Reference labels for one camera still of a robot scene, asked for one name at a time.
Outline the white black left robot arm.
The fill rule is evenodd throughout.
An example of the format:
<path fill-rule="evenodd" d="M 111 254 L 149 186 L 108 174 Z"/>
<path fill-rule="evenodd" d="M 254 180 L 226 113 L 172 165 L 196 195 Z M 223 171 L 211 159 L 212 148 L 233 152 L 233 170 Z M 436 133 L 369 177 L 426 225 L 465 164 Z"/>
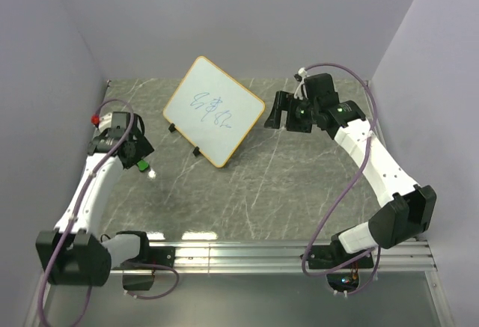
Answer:
<path fill-rule="evenodd" d="M 145 136 L 144 121 L 126 111 L 94 115 L 92 121 L 100 133 L 88 144 L 76 192 L 54 229 L 39 232 L 35 243 L 52 285 L 101 287 L 110 271 L 122 263 L 142 269 L 151 260 L 145 232 L 121 231 L 107 241 L 101 241 L 99 234 L 100 220 L 121 173 L 154 151 Z"/>

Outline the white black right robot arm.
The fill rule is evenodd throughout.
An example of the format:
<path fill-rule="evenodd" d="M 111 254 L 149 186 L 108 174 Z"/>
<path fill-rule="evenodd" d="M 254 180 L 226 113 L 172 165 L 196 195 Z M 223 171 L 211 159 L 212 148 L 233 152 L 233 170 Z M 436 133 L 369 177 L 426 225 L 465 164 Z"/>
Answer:
<path fill-rule="evenodd" d="M 327 132 L 357 164 L 355 177 L 365 177 L 379 204 L 368 221 L 332 236 L 327 269 L 348 267 L 373 248 L 392 248 L 429 229 L 436 192 L 420 186 L 395 162 L 356 103 L 340 102 L 337 93 L 299 100 L 279 91 L 264 126 L 279 128 L 283 113 L 291 132 L 310 133 L 313 126 Z"/>

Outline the green black whiteboard eraser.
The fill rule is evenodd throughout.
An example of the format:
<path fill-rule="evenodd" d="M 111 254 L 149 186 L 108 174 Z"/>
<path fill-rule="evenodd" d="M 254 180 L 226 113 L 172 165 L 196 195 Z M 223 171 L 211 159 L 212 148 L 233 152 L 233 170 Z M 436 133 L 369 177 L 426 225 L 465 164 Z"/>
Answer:
<path fill-rule="evenodd" d="M 149 164 L 143 159 L 141 159 L 136 165 L 138 169 L 140 170 L 140 172 L 145 172 L 146 170 L 150 168 Z"/>

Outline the yellow framed whiteboard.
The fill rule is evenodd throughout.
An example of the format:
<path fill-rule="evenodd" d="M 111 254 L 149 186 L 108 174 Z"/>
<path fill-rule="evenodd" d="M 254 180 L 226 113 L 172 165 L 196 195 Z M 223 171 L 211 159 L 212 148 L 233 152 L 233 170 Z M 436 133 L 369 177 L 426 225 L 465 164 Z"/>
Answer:
<path fill-rule="evenodd" d="M 163 116 L 212 165 L 222 168 L 265 108 L 257 95 L 199 56 L 167 102 Z"/>

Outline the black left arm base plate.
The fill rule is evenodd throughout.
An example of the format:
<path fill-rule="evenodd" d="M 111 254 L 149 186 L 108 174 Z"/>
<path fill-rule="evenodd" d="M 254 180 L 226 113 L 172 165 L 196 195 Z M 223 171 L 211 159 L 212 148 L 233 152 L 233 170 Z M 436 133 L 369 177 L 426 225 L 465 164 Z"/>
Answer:
<path fill-rule="evenodd" d="M 149 247 L 143 263 L 160 266 L 174 267 L 176 248 L 173 246 Z"/>

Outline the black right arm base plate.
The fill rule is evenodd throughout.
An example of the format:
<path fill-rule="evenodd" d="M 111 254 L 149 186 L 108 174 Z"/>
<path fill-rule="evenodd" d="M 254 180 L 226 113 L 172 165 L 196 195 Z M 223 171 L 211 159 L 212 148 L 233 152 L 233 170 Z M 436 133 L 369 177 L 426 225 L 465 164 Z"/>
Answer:
<path fill-rule="evenodd" d="M 336 251 L 331 245 L 313 245 L 309 252 L 306 266 L 311 270 L 327 270 L 345 263 L 348 260 L 355 259 L 344 268 L 348 269 L 354 266 L 357 266 L 360 269 L 373 268 L 374 261 L 370 254 L 359 258 L 363 252 L 365 252 L 365 250 L 354 254 L 348 254 L 341 248 Z"/>

